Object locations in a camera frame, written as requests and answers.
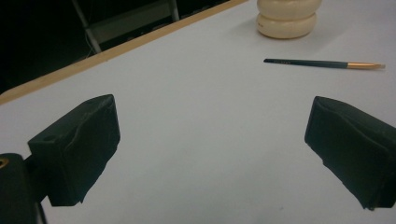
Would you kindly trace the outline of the white metal stand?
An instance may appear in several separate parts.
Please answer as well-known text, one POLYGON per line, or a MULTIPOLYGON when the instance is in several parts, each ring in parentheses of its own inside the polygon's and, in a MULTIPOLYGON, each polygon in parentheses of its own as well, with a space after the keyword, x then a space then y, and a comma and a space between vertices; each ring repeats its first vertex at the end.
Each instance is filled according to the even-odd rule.
POLYGON ((154 0, 153 3, 123 12, 98 22, 90 23, 78 0, 71 0, 82 27, 89 40, 89 46, 95 53, 102 51, 100 45, 111 39, 125 35, 155 21, 171 17, 179 20, 177 0, 154 0))

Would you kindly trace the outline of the dark thin brush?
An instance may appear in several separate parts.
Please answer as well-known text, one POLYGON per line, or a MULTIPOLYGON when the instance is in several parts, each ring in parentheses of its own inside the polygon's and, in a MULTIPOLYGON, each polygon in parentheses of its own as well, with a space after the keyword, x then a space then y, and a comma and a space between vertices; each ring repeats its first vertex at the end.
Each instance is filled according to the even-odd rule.
POLYGON ((324 67, 324 68, 363 69, 363 70, 384 69, 386 67, 384 64, 381 63, 351 63, 351 62, 348 63, 348 62, 335 62, 335 61, 288 60, 288 59, 264 59, 263 62, 324 67))

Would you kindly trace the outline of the cream ribbed brush holder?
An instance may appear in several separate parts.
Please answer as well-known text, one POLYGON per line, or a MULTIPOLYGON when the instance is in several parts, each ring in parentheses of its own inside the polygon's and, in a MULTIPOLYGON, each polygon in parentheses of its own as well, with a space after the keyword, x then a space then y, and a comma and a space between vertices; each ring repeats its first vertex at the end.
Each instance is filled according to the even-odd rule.
POLYGON ((276 39, 293 39, 309 34, 317 23, 322 0, 257 0, 258 31, 276 39))

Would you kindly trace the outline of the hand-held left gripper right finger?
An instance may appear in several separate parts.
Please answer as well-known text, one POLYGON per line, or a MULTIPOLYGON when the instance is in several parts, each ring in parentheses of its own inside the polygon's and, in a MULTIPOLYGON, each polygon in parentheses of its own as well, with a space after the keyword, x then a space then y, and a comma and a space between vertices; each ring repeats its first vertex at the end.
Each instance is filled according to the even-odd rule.
POLYGON ((304 141, 362 207, 396 204, 396 128, 352 105, 317 96, 304 141))

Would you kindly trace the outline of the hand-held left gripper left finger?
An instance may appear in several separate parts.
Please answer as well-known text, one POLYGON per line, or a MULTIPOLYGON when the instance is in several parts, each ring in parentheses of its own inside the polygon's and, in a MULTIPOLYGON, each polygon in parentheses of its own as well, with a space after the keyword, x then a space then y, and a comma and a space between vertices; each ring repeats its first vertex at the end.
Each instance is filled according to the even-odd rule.
POLYGON ((44 177, 53 206, 81 203, 120 142, 115 98, 87 100, 28 141, 29 162, 44 177))

